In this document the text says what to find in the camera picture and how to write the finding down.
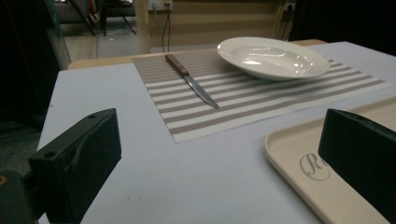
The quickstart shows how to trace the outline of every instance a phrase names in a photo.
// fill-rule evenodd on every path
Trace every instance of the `wall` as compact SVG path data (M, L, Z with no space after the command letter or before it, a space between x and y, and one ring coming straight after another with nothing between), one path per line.
M275 39L289 40L291 27L293 25L295 10L283 11L279 24L279 29L276 32Z
M170 14L171 46L218 44L236 36L279 38L284 0L174 0ZM137 28L147 48L167 45L167 13L149 11L147 0L135 0Z

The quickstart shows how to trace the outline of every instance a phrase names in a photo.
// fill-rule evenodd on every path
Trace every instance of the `power cord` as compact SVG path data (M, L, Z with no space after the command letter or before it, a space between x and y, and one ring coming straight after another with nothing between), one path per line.
M157 22L158 27L160 27L160 21L158 20L158 15L157 15L157 4L153 3L151 4L152 10L154 10L154 15L155 15L155 21Z
M289 18L290 18L290 14L293 11L293 6L292 5L288 5L288 16L286 17L286 23L285 23L285 28L283 29L283 34L282 34L282 40L286 40L287 37L289 37L290 34L288 34L286 36L286 38L284 39L283 36L285 35L286 32L286 28L288 27L288 23L289 23Z
M165 25L163 26L163 38L162 38L162 45L163 45L163 52L165 52L165 46L164 46L164 36L165 36L165 31L166 31L166 25L168 26L168 52L169 52L169 46L170 46L170 40L171 40L171 6L169 4L164 4L166 7L167 11L167 16L166 16L166 21Z

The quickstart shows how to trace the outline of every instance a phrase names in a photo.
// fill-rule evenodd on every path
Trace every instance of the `striped placemat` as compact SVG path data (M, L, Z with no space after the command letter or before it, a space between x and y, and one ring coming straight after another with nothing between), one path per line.
M135 59L137 71L176 142L391 85L333 60L322 76L271 82L226 63L215 49L175 56L220 106L215 109L204 103L164 56Z

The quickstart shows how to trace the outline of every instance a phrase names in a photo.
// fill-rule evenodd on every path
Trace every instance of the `table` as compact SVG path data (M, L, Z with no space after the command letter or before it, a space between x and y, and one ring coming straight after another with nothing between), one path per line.
M308 48L395 83L396 58L348 42ZM268 133L396 96L394 86L176 143L133 63L62 71L39 148L117 108L122 159L82 223L321 223L263 155ZM44 217L40 223L48 222Z

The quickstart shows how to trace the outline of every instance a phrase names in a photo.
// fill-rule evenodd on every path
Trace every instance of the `knife handle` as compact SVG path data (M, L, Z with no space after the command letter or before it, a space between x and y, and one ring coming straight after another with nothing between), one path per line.
M172 54L165 55L166 61L172 65L172 67L178 72L182 77L189 76L190 73L187 69L175 58Z

